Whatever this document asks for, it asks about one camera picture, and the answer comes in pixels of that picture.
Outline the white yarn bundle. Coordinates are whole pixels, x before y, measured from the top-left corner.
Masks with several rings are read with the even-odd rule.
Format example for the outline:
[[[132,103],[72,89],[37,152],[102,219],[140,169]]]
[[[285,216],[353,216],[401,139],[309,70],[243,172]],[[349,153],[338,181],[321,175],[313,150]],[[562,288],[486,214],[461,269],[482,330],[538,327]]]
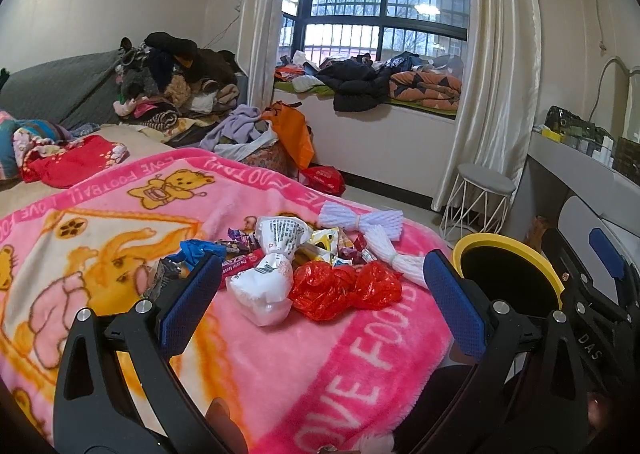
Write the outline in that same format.
[[[364,234],[375,226],[380,226],[392,241],[400,240],[404,213],[401,210],[375,210],[358,214],[352,208],[334,202],[325,202],[318,215],[318,225],[322,228],[340,228],[346,232]]]
[[[387,264],[406,281],[427,289],[423,271],[424,255],[415,256],[398,252],[382,226],[372,226],[372,228],[367,229],[364,232],[364,239],[370,252],[378,260]]]

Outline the dark purple small wrapper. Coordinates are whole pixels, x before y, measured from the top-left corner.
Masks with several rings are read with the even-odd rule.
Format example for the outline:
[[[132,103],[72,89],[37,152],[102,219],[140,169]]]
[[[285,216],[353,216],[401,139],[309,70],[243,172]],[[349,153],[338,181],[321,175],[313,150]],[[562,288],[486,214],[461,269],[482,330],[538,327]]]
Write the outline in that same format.
[[[162,291],[173,281],[181,278],[181,264],[169,258],[160,259],[149,287],[145,289],[143,297],[149,300],[157,300]]]

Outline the blue plastic bag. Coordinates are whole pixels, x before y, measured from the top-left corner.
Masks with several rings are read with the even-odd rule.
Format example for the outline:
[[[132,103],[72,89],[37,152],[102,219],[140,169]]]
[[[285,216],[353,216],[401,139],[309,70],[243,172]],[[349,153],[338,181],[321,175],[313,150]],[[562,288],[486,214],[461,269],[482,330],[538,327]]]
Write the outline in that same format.
[[[177,254],[176,261],[193,270],[207,255],[213,255],[220,261],[224,261],[227,257],[227,248],[209,240],[183,240],[180,243],[180,252]]]

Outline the red plastic bag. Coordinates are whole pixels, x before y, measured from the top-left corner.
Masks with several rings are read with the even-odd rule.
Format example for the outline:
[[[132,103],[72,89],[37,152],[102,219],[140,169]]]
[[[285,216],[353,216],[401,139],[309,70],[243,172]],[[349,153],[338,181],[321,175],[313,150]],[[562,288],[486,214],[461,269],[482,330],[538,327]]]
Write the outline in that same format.
[[[309,261],[294,272],[292,306],[314,322],[329,322],[349,310],[377,311],[401,300],[400,276],[381,261],[331,266]]]

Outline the red package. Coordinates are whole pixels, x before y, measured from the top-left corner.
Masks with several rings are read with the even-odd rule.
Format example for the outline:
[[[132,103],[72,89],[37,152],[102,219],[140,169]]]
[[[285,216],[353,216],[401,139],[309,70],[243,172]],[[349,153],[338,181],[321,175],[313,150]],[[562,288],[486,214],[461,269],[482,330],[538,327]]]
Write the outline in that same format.
[[[221,284],[228,283],[230,278],[238,275],[246,270],[253,269],[260,263],[260,260],[265,257],[265,253],[260,249],[253,250],[246,255],[238,255],[231,259],[226,260],[222,264],[221,270]]]

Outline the white plastic bag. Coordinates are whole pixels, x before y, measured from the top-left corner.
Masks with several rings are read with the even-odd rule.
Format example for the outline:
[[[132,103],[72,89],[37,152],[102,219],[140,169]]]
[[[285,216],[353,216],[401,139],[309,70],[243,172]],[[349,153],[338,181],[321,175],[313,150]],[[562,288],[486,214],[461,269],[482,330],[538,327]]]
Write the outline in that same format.
[[[232,275],[226,287],[254,325],[278,325],[291,311],[292,261],[296,250],[310,239],[311,229],[297,217],[260,217],[255,236],[264,256],[256,266]]]

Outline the yellow white snack bag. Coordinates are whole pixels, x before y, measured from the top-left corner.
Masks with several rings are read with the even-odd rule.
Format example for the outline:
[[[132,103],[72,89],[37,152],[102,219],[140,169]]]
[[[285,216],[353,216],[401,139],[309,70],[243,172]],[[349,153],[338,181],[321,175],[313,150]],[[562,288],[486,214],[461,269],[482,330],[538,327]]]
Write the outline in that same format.
[[[339,242],[339,229],[317,230],[310,234],[310,239],[298,248],[298,252],[311,261],[322,261],[333,266],[338,259]]]

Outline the purple candy wrapper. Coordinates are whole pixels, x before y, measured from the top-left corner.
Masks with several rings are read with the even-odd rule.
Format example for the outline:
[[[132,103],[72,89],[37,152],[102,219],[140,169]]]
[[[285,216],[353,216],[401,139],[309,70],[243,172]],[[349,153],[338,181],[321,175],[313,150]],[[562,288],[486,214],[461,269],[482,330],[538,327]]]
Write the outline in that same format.
[[[249,254],[260,247],[254,232],[228,229],[228,251],[236,254]]]

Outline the yellow rimmed black trash bin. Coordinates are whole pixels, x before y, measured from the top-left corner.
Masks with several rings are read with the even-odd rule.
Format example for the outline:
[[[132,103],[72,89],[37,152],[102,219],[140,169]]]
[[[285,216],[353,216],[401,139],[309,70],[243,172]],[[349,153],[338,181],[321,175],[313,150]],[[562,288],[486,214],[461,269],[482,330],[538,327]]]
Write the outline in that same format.
[[[533,248],[495,233],[474,233],[454,245],[450,259],[490,302],[506,302],[519,314],[545,318],[562,309],[563,283],[552,264]]]

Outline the pink teddy bear blanket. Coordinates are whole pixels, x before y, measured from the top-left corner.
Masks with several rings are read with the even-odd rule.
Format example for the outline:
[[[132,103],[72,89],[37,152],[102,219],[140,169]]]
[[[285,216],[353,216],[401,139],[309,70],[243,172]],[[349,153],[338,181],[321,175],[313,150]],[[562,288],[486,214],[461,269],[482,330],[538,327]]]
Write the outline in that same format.
[[[130,309],[150,267],[183,240],[218,240],[258,216],[311,222],[323,201],[276,172],[197,150],[128,162],[66,191],[40,183],[4,190],[2,380],[50,434],[58,363],[81,308]],[[198,406],[227,401],[254,453],[360,440],[390,450],[393,429],[450,343],[434,299],[411,283],[386,309],[326,324],[292,312],[259,327],[209,275],[188,305],[203,315],[172,367]]]

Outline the right cream curtain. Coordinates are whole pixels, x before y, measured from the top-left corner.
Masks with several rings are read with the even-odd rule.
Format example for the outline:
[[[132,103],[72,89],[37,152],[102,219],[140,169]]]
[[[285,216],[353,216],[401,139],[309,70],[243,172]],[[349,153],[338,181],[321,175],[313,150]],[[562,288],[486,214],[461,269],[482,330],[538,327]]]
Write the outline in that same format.
[[[520,183],[537,114],[541,57],[539,0],[471,0],[454,140],[434,210],[445,207],[464,162]]]

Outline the red shopping bag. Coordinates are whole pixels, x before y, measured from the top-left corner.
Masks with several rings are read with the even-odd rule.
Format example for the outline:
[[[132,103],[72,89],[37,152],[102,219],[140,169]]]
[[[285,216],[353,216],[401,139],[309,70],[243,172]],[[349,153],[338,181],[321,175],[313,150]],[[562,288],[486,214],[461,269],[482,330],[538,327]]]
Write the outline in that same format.
[[[342,174],[331,166],[313,166],[298,172],[301,184],[323,194],[341,197],[346,190]]]

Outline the orange black patterned quilt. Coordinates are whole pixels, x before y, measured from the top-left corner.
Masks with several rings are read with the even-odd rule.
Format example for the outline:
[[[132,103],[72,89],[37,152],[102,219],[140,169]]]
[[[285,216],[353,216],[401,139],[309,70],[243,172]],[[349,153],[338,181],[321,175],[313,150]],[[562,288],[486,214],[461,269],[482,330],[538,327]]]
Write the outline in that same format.
[[[428,110],[458,109],[461,81],[452,75],[432,72],[400,72],[390,76],[390,98],[413,103]]]

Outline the blue patterned pillow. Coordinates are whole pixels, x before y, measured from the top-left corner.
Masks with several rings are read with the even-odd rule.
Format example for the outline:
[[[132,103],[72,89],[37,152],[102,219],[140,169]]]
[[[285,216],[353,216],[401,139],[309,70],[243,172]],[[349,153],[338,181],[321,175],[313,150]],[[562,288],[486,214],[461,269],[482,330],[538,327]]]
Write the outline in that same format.
[[[55,122],[16,119],[2,110],[1,181],[12,181],[21,175],[25,155],[36,144],[61,145],[70,140],[70,132]]]

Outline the orange cloth bag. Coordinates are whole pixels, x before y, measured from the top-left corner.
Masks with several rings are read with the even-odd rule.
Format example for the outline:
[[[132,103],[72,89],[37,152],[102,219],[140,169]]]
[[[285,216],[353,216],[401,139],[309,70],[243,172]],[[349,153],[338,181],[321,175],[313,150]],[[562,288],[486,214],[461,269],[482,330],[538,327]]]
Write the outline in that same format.
[[[311,132],[300,103],[275,102],[262,112],[262,119],[271,122],[288,156],[298,169],[306,169],[314,158]]]

